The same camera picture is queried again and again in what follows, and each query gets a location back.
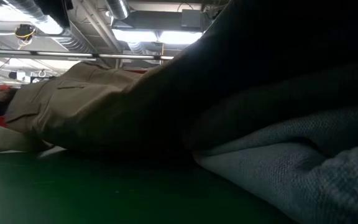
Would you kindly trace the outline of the long LED light bar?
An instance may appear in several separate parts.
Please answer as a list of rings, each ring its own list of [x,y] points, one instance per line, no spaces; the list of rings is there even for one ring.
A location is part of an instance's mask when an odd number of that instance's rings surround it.
[[[0,49],[0,57],[12,58],[31,58],[43,59],[51,58],[57,60],[94,60],[96,58],[114,58],[114,59],[134,59],[134,60],[171,60],[174,56],[166,55],[135,55],[135,54],[92,54],[92,53],[73,53],[73,52],[45,52],[33,50],[2,50]]]

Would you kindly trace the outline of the black metal stand frame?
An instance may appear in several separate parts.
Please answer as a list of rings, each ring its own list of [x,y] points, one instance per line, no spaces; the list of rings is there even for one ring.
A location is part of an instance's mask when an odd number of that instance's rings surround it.
[[[38,83],[41,81],[45,81],[45,80],[51,80],[54,79],[55,76],[49,76],[49,77],[40,77],[40,76],[36,76],[36,77],[31,77],[30,78],[30,83]]]

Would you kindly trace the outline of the black garment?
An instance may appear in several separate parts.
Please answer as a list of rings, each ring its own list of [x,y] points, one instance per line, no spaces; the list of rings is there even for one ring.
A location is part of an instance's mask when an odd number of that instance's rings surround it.
[[[232,0],[208,31],[126,95],[126,121],[185,139],[203,112],[259,86],[358,63],[358,0]]]

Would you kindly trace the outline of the khaki garment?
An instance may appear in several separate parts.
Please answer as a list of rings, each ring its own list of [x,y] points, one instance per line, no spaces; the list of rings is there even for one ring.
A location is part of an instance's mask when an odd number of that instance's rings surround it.
[[[5,115],[7,127],[79,151],[156,149],[148,131],[126,121],[120,98],[150,72],[80,62],[63,75],[21,87]]]

